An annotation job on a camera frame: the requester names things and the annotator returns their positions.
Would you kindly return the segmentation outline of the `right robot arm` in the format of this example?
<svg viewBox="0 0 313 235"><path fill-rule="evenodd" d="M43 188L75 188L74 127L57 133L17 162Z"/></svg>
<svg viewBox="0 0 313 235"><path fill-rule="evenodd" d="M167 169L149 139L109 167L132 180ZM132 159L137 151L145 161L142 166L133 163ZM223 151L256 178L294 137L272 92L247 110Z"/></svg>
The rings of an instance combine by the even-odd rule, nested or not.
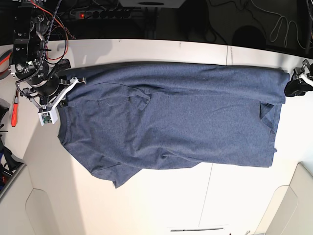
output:
<svg viewBox="0 0 313 235"><path fill-rule="evenodd" d="M65 58L69 32L57 15L60 5L58 1L54 10L48 10L42 0L21 0L14 19L8 70L17 79L17 95L42 111L66 107L67 93L74 87L74 80L62 75L71 65ZM52 59L48 56L48 42L57 26L64 31L65 48L60 57Z"/></svg>

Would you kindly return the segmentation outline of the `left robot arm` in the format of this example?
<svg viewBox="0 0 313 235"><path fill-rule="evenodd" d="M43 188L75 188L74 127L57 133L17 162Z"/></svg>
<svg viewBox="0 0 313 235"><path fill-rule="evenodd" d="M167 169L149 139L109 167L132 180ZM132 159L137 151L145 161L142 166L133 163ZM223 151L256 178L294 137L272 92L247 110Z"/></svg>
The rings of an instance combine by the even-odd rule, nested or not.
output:
<svg viewBox="0 0 313 235"><path fill-rule="evenodd" d="M297 1L297 20L301 28L301 40L305 43L304 54L313 56L313 2L311 0ZM313 90L313 63L303 60L300 67L293 69L290 81L284 93L287 97L304 96Z"/></svg>

